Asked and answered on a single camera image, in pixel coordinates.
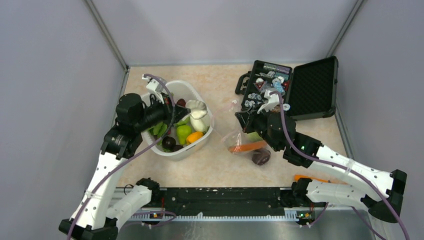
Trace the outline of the green cabbage toy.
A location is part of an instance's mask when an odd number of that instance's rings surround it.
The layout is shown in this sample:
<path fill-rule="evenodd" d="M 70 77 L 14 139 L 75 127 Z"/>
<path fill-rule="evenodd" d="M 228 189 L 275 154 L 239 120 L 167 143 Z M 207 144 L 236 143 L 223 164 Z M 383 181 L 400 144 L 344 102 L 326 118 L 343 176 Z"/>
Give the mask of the green cabbage toy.
<path fill-rule="evenodd" d="M 246 139 L 250 142 L 260 142 L 263 140 L 257 132 L 247 133 Z"/>

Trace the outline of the orange carrot toy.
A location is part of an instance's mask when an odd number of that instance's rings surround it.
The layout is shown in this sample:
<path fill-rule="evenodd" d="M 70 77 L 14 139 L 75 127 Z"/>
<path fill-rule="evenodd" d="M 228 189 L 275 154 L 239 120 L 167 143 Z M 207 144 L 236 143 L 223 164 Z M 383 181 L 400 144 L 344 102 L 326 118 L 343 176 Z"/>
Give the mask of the orange carrot toy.
<path fill-rule="evenodd" d="M 262 141 L 247 143 L 247 144 L 239 144 L 239 145 L 230 146 L 228 148 L 228 151 L 232 154 L 234 154 L 234 153 L 245 153 L 245 152 L 251 152 L 251 151 L 254 151 L 254 150 L 264 148 L 267 145 L 268 144 L 264 140 L 262 140 Z"/>

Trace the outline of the white plastic basket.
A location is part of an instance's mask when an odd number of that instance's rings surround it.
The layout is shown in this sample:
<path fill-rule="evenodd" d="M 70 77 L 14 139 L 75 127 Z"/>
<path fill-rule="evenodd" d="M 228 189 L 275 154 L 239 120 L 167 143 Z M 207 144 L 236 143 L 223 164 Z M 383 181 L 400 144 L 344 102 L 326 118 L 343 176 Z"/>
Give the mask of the white plastic basket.
<path fill-rule="evenodd" d="M 166 84 L 166 86 L 171 91 L 171 93 L 173 93 L 173 97 L 175 100 L 184 99 L 186 101 L 189 101 L 189 100 L 198 100 L 202 102 L 204 101 L 204 99 L 200 96 L 198 91 L 187 81 L 172 80 L 172 81 L 169 81 Z M 162 156 L 170 161 L 183 160 L 189 157 L 190 155 L 192 155 L 193 153 L 199 151 L 202 147 L 204 147 L 207 144 L 209 140 L 209 136 L 212 133 L 211 118 L 213 114 L 211 113 L 208 107 L 206 109 L 207 109 L 207 115 L 202 119 L 202 121 L 206 124 L 208 129 L 205 132 L 204 136 L 202 136 L 200 139 L 175 152 L 165 152 L 163 151 L 162 147 L 159 145 L 153 146 L 151 150 L 155 154 Z"/>

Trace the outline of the dark purple round fruit toy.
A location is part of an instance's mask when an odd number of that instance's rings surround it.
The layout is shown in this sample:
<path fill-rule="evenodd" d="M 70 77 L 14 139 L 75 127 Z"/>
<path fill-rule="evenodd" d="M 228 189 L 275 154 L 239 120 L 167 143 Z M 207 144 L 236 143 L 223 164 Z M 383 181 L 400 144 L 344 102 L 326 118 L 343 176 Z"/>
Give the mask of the dark purple round fruit toy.
<path fill-rule="evenodd" d="M 251 161 L 258 166 L 266 164 L 271 157 L 271 152 L 266 148 L 256 149 L 252 152 Z"/>

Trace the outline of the clear zip top bag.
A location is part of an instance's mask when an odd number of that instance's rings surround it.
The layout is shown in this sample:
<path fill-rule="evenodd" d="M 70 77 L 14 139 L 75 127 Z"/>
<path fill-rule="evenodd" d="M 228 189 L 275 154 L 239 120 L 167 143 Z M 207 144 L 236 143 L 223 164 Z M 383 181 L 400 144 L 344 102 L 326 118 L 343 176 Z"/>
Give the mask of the clear zip top bag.
<path fill-rule="evenodd" d="M 239 110 L 240 104 L 235 99 L 229 102 L 226 106 L 221 107 L 215 111 L 211 118 L 210 124 L 213 131 L 219 136 L 220 145 L 223 146 L 228 152 L 228 148 L 231 146 L 254 143 L 247 140 L 247 133 L 243 132 L 240 123 L 235 117 L 235 113 Z M 251 158 L 253 151 L 229 153 L 232 155 L 244 157 L 252 161 Z"/>

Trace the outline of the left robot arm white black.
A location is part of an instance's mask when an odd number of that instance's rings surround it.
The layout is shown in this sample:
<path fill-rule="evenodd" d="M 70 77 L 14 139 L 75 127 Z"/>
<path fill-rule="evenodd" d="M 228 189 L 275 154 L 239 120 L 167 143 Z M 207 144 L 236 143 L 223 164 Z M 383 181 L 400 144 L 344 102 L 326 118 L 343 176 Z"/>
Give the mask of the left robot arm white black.
<path fill-rule="evenodd" d="M 136 150 L 143 141 L 142 132 L 160 123 L 171 126 L 185 119 L 190 109 L 173 105 L 172 98 L 150 95 L 150 104 L 137 93 L 123 95 L 115 109 L 114 126 L 104 136 L 98 162 L 80 205 L 70 218 L 63 219 L 59 231 L 68 240 L 115 240 L 125 223 L 143 206 L 160 202 L 158 185 L 150 179 L 136 184 L 133 190 L 110 206 L 125 167 L 138 157 Z"/>

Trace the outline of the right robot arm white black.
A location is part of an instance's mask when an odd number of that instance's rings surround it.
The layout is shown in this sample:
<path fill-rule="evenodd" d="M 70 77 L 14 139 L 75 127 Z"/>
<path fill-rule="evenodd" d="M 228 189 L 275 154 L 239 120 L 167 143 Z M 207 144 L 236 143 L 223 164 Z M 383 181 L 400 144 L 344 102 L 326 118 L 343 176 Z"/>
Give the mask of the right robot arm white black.
<path fill-rule="evenodd" d="M 283 151 L 288 163 L 324 172 L 343 184 L 302 178 L 293 184 L 293 200 L 299 206 L 309 203 L 335 203 L 366 209 L 373 217 L 399 223 L 407 174 L 396 169 L 377 170 L 348 158 L 321 141 L 296 131 L 296 123 L 282 112 L 235 113 L 243 132 L 257 133 L 275 152 Z"/>

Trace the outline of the orange object behind right arm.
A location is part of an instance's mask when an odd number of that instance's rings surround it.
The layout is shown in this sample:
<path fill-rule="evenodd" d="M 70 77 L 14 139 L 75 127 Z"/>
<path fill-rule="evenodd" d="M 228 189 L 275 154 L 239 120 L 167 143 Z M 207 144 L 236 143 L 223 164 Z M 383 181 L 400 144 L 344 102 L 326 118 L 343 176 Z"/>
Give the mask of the orange object behind right arm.
<path fill-rule="evenodd" d="M 300 179 L 311 179 L 311 180 L 315 180 L 315 181 L 319 181 L 319 182 L 324 182 L 324 183 L 329 183 L 329 180 L 326 179 L 321 179 L 321 178 L 317 178 L 317 177 L 312 177 L 312 176 L 307 176 L 307 175 L 301 175 L 301 174 L 295 174 L 294 175 L 294 181 L 298 182 Z"/>

